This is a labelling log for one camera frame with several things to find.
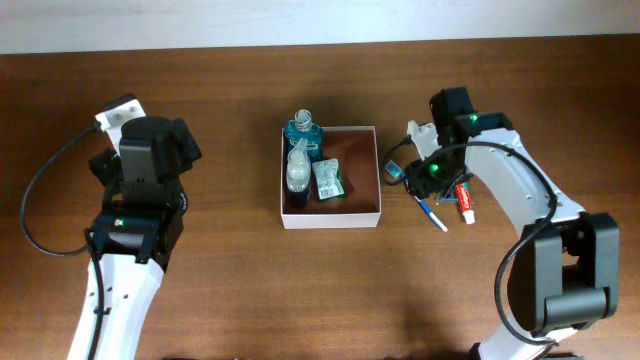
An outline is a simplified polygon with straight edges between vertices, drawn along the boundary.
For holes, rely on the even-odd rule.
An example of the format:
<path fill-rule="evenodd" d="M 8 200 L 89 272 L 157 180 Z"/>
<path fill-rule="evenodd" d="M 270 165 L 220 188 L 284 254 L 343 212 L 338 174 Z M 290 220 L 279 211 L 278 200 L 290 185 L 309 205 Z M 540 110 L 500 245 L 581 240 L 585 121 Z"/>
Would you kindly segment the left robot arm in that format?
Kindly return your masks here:
<path fill-rule="evenodd" d="M 90 263 L 71 359 L 134 358 L 184 229 L 189 202 L 180 176 L 202 156 L 182 119 L 143 116 L 119 133 L 113 148 L 90 161 L 105 190 L 84 231 Z"/>

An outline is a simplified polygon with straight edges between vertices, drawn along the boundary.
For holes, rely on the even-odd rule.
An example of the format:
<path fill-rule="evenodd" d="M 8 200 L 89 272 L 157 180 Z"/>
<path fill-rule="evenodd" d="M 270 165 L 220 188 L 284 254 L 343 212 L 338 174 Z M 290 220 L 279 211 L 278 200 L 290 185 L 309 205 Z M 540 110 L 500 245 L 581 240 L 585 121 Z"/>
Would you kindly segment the blue white toothbrush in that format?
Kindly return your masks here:
<path fill-rule="evenodd" d="M 406 192 L 418 203 L 423 212 L 430 218 L 434 225 L 441 231 L 447 232 L 448 228 L 446 227 L 446 225 L 436 216 L 436 214 L 431 210 L 427 203 L 410 191 L 409 182 L 404 171 L 393 160 L 389 160 L 385 164 L 384 168 L 387 173 L 394 179 L 402 181 Z"/>

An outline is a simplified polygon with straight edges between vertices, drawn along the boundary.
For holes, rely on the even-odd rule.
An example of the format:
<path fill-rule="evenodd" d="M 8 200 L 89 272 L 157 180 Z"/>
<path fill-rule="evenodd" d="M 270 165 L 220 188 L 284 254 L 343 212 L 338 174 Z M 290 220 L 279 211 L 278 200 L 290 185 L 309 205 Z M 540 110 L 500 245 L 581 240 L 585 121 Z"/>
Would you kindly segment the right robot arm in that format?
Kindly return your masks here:
<path fill-rule="evenodd" d="M 410 135 L 418 160 L 405 169 L 412 194 L 445 193 L 471 177 L 489 189 L 518 241 L 496 271 L 500 327 L 472 346 L 472 359 L 541 359 L 560 341 L 614 315 L 620 230 L 560 190 L 501 112 L 478 112 L 464 87 L 429 101 L 426 138 Z"/>

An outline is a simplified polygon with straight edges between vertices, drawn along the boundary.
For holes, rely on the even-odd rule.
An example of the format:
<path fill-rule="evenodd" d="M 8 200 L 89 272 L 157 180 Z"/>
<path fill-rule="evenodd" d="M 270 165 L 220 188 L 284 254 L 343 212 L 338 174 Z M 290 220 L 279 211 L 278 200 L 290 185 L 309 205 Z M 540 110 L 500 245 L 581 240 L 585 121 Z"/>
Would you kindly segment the green dental floss pack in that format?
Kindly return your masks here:
<path fill-rule="evenodd" d="M 339 161 L 336 158 L 317 161 L 312 164 L 312 170 L 316 179 L 319 201 L 328 201 L 346 196 Z"/>

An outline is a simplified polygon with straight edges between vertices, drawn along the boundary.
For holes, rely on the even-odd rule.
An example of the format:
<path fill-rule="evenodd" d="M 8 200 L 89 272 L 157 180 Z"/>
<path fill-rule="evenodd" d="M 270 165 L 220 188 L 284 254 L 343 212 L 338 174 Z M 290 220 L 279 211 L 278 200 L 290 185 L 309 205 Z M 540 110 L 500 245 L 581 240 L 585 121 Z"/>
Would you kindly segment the blue mouthwash bottle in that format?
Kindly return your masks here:
<path fill-rule="evenodd" d="M 323 128 L 315 124 L 312 114 L 306 109 L 298 110 L 293 120 L 289 120 L 284 128 L 287 150 L 289 153 L 301 140 L 307 140 L 307 155 L 312 163 L 323 159 Z"/>

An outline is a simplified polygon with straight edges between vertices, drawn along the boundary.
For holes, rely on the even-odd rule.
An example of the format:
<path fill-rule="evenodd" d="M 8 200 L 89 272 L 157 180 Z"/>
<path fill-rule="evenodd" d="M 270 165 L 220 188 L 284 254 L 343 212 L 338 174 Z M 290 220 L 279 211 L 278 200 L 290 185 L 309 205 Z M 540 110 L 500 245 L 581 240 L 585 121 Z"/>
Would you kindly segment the red green toothpaste tube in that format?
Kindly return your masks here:
<path fill-rule="evenodd" d="M 454 190 L 457 197 L 459 210 L 464 222 L 467 225 L 474 224 L 476 222 L 475 212 L 473 209 L 470 193 L 467 187 L 463 183 L 461 183 L 461 184 L 457 184 L 454 187 Z"/>

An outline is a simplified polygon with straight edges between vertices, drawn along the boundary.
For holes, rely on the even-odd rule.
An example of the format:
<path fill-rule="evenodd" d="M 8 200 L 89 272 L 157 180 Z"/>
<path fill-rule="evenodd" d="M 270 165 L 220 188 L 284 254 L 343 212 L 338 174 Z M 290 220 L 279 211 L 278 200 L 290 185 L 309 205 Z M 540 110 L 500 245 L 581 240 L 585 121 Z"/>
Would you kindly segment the white cardboard box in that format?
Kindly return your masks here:
<path fill-rule="evenodd" d="M 293 229 L 371 228 L 381 216 L 381 190 L 376 130 L 373 126 L 326 127 L 324 156 L 336 158 L 344 198 L 320 201 L 317 186 L 303 208 L 289 203 L 286 181 L 280 181 L 280 216 L 283 227 Z"/>

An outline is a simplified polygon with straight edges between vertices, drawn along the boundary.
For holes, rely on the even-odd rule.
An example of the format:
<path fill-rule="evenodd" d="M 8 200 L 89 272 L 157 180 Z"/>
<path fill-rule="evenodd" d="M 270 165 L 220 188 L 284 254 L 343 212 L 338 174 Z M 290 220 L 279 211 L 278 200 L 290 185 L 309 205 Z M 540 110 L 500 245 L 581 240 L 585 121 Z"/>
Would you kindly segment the clear spray bottle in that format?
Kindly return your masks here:
<path fill-rule="evenodd" d="M 286 196 L 294 208 L 303 208 L 310 197 L 311 162 L 306 138 L 301 138 L 287 156 Z"/>

